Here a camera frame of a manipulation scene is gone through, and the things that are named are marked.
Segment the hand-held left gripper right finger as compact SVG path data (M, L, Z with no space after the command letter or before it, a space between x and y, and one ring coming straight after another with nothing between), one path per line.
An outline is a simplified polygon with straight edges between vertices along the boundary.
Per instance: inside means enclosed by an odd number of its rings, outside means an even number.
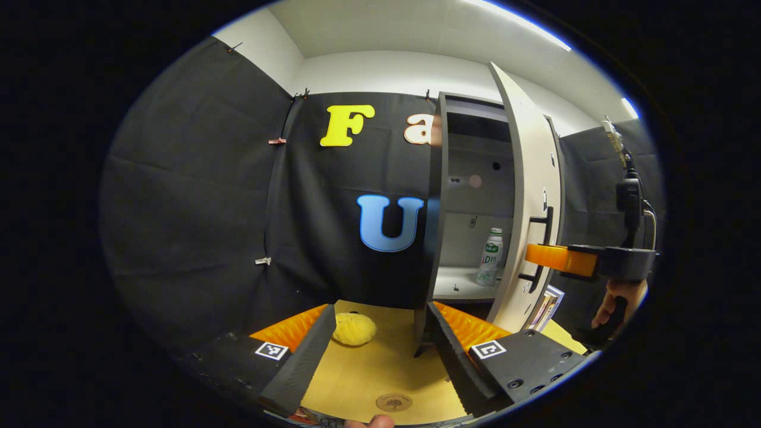
M536 330L508 333L434 301L426 308L426 343L435 346L464 411L473 417L540 395L586 360Z

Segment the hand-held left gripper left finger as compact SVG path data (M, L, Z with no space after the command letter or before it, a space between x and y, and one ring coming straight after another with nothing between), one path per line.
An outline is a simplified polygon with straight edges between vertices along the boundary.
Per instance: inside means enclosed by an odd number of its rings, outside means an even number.
M301 406L334 330L335 306L322 304L258 333L218 336L178 362L237 405L288 418Z

